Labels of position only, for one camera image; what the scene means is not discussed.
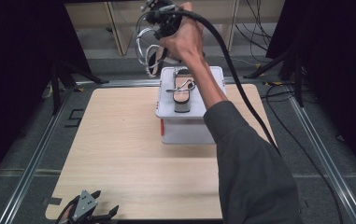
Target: wooden tabletop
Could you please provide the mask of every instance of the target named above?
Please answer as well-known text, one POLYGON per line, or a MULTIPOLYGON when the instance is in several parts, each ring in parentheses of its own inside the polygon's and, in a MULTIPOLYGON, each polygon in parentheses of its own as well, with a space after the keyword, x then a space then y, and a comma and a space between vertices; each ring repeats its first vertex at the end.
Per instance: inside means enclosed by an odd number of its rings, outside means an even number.
MULTIPOLYGON (((243 85, 268 127, 254 85, 243 85)), ((266 139, 236 86, 227 96, 266 139)), ((215 145, 165 145, 155 116, 158 87, 99 89, 87 106, 46 217, 56 219, 83 189, 101 190, 94 214, 120 209, 116 219, 221 218, 215 145)))

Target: black cable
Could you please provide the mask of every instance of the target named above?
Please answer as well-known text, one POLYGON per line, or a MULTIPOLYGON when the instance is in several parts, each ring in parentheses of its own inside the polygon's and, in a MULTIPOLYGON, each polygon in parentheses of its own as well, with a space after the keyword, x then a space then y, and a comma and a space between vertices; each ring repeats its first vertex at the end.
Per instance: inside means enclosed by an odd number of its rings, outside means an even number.
POLYGON ((340 210, 340 206, 338 205, 338 200, 337 197, 335 195, 335 191, 333 190, 332 186, 330 185, 330 183, 327 181, 326 177, 324 177, 324 175, 322 174, 320 168, 317 166, 317 164, 314 162, 314 160, 311 158, 311 156, 309 155, 309 153, 306 151, 306 149, 303 147, 303 145, 297 140, 297 138, 292 134, 292 132, 286 127, 286 125, 282 122, 282 120, 279 118, 279 116, 277 115, 276 111, 274 110, 274 108, 271 106, 268 97, 269 97, 269 93, 272 89, 274 89, 276 86, 272 86, 270 89, 268 89, 267 93, 265 94, 265 101, 267 102, 267 105, 270 107, 271 111, 273 112, 274 116, 276 117, 276 119, 279 121, 280 125, 282 125, 282 127, 285 129, 285 131, 292 137, 292 139, 297 143, 297 145, 303 150, 303 152, 306 154, 306 157, 308 158, 308 160, 311 162, 311 164, 314 166, 315 170, 317 170, 317 173, 320 175, 320 177, 322 178, 322 180, 325 182, 326 186, 328 187, 328 189, 330 190, 333 200, 335 201, 335 207, 337 210, 337 214, 338 214, 338 218, 340 220, 340 223, 343 223, 343 217, 341 215, 341 210, 340 210))
POLYGON ((294 92, 294 91, 282 91, 282 92, 275 93, 275 94, 272 94, 272 95, 261 96, 260 98, 261 98, 261 99, 265 99, 265 98, 268 98, 268 97, 279 96, 279 95, 283 95, 283 94, 286 94, 286 93, 293 93, 293 92, 294 92))
POLYGON ((250 39, 249 37, 247 37, 246 35, 244 35, 244 33, 242 33, 242 31, 239 29, 239 27, 238 27, 237 25, 235 25, 235 28, 236 28, 236 29, 238 30, 238 32, 239 32, 240 34, 242 34, 242 36, 244 36, 244 38, 247 39, 250 43, 253 43, 253 44, 256 45, 257 47, 259 47, 259 48, 261 48, 261 49, 267 51, 267 49, 266 49, 265 47, 261 46, 260 44, 254 42, 254 40, 252 40, 252 39, 250 39))
POLYGON ((288 96, 288 98, 285 98, 285 99, 283 99, 283 100, 273 100, 273 101, 268 101, 268 102, 278 102, 278 103, 281 103, 281 102, 285 102, 285 101, 287 101, 287 100, 290 100, 292 98, 292 96, 288 96))
POLYGON ((261 4, 261 3, 259 3, 259 0, 257 1, 257 11, 258 11, 258 14, 257 14, 257 15, 256 15, 256 13, 254 12, 253 7, 251 6, 249 0, 247 0, 247 3, 248 3, 248 6, 249 6, 249 8, 250 8, 252 14, 253 14, 254 19, 256 20, 255 27, 256 27, 256 25, 258 25, 259 28, 260 28, 260 30, 262 31, 262 34, 269 36, 269 35, 267 34, 267 32, 264 30, 264 28, 262 27, 262 23, 261 23, 261 21, 260 21, 260 4, 261 4))
MULTIPOLYGON (((242 23, 242 26, 248 31, 248 32, 251 32, 251 33, 253 33, 253 31, 251 31, 246 25, 245 25, 245 23, 242 23)), ((259 33, 256 33, 256 32, 254 32, 253 33, 254 35, 260 35, 260 36, 266 36, 266 37, 272 37, 271 35, 265 35, 265 34, 259 34, 259 33)))
POLYGON ((216 40, 218 41, 219 45, 221 46, 221 51, 223 52, 223 55, 226 59, 226 62, 228 64, 228 67, 230 68, 231 74, 233 76, 233 79, 235 81, 236 87, 238 88, 239 93, 241 94, 242 99, 245 102, 245 105, 248 107, 250 113, 253 115, 254 118, 256 118, 256 120, 259 122, 260 126, 262 126, 265 135, 267 136, 267 139, 269 141, 269 143, 271 144, 271 146, 274 147, 274 149, 277 151, 277 153, 280 156, 280 152, 279 149, 277 147, 277 144, 274 142, 274 139, 271 137, 270 132, 268 131, 267 127, 265 126, 262 118, 260 118, 259 114, 256 112, 256 110, 253 108, 253 105, 250 103, 250 100, 248 98, 248 96, 245 94, 244 89, 242 88, 242 85, 239 81, 238 75, 236 73, 236 70, 234 68, 233 62, 230 58, 230 54, 228 52, 228 49, 226 48, 224 41, 221 37, 221 35, 219 34, 218 30, 216 30, 216 28, 212 25, 212 23, 210 23, 208 20, 206 20, 205 18, 203 18, 202 16, 190 12, 190 11, 186 11, 186 10, 181 10, 181 11, 163 11, 160 12, 160 15, 176 15, 176 16, 186 16, 188 18, 191 18, 195 21, 199 21, 200 23, 202 23, 210 33, 212 33, 214 35, 214 37, 216 38, 216 40))
POLYGON ((254 36, 254 34, 253 34, 253 33, 255 32, 255 30, 256 30, 256 24, 255 24, 255 26, 254 26, 252 35, 251 35, 251 37, 250 37, 250 45, 249 45, 249 47, 250 47, 250 54, 251 54, 251 56, 252 56, 256 61, 261 62, 261 63, 268 63, 268 62, 265 62, 265 61, 262 61, 262 60, 256 58, 256 57, 254 56, 254 54, 253 54, 252 43, 254 43, 254 41, 253 41, 253 36, 254 36))

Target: floor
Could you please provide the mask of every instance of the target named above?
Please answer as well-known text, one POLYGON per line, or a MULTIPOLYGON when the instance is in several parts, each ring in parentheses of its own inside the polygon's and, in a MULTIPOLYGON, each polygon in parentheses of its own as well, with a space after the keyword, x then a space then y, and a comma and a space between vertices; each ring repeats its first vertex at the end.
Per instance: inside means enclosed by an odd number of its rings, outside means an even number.
MULTIPOLYGON (((271 35, 275 29, 275 24, 265 24, 263 27, 271 35)), ((250 35, 241 25, 240 28, 245 34, 250 35)), ((100 78, 110 80, 109 87, 151 85, 154 82, 154 79, 146 76, 143 67, 137 62, 134 42, 131 42, 127 54, 120 56, 112 33, 106 31, 106 29, 79 30, 77 34, 93 73, 100 78)), ((254 36, 254 40, 263 43, 263 39, 259 36, 254 36)), ((220 48, 207 32, 205 34, 204 52, 209 64, 222 67, 226 80, 231 81, 231 73, 221 56, 220 48)), ((235 68, 239 75, 250 74, 256 71, 256 64, 264 64, 254 59, 252 54, 261 61, 269 61, 264 57, 265 51, 257 47, 251 48, 249 42, 236 29, 230 54, 234 59, 235 68)), ((264 84, 278 81, 279 68, 280 66, 275 67, 258 79, 245 79, 242 82, 255 84, 259 93, 265 96, 270 86, 264 84)), ((32 163, 33 156, 38 152, 40 145, 45 142, 44 132, 48 130, 50 122, 55 121, 55 127, 50 135, 51 138, 49 142, 44 144, 43 154, 38 157, 38 166, 34 168, 28 187, 23 191, 21 199, 17 202, 18 209, 9 219, 9 223, 53 223, 52 220, 45 218, 44 213, 47 204, 52 203, 50 196, 78 129, 77 126, 75 127, 77 121, 71 119, 71 115, 74 118, 81 118, 91 98, 92 91, 98 88, 95 85, 85 86, 84 83, 87 83, 88 80, 80 76, 75 78, 79 84, 83 84, 83 89, 61 90, 61 95, 68 100, 64 101, 64 110, 57 119, 51 115, 52 100, 51 97, 47 97, 49 90, 44 90, 43 102, 39 104, 37 111, 22 130, 21 137, 16 140, 0 164, 0 220, 4 220, 1 217, 8 206, 10 197, 20 184, 22 175, 25 174, 25 171, 31 169, 28 164, 32 163)), ((275 87, 271 94, 285 92, 286 90, 285 87, 275 87)), ((346 193, 353 195, 354 202, 356 202, 356 158, 344 142, 335 138, 338 135, 338 130, 322 110, 321 105, 312 94, 310 86, 304 86, 303 97, 305 99, 305 112, 325 145, 327 153, 333 159, 335 167, 344 179, 344 183, 347 184, 346 187, 349 191, 346 193)), ((306 156, 307 154, 313 159, 326 179, 330 181, 331 178, 326 173, 327 167, 325 168, 322 165, 318 151, 314 149, 298 118, 292 96, 288 93, 278 94, 269 98, 269 104, 264 98, 263 105, 282 156, 291 168, 298 185, 303 221, 314 224, 340 223, 331 192, 306 156), (272 109, 275 110, 280 120, 304 149, 300 148, 284 130, 272 109)), ((341 197, 341 194, 336 195, 336 198, 339 201, 344 223, 356 223, 352 218, 352 212, 347 209, 349 205, 345 201, 341 201, 339 196, 341 197)))

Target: person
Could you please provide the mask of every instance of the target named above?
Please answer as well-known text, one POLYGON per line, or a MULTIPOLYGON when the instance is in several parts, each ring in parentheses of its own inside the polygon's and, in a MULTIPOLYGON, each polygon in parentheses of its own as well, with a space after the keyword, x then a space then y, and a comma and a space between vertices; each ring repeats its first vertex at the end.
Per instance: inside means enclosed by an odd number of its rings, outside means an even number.
MULTIPOLYGON (((192 3, 181 5, 192 11, 192 3)), ((203 56, 203 25, 184 17, 160 45, 182 60, 206 106, 204 121, 217 145, 224 223, 302 223, 297 187, 274 148, 245 121, 213 78, 203 56)))

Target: shoe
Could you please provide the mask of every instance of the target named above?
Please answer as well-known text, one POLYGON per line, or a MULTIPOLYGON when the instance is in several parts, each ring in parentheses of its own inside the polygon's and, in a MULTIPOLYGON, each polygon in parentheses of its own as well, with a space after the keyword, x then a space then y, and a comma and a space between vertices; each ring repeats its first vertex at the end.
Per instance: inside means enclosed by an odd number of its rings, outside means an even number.
POLYGON ((188 69, 181 69, 175 73, 175 88, 166 90, 173 92, 175 102, 175 112, 187 113, 190 112, 190 92, 194 90, 195 83, 188 69))

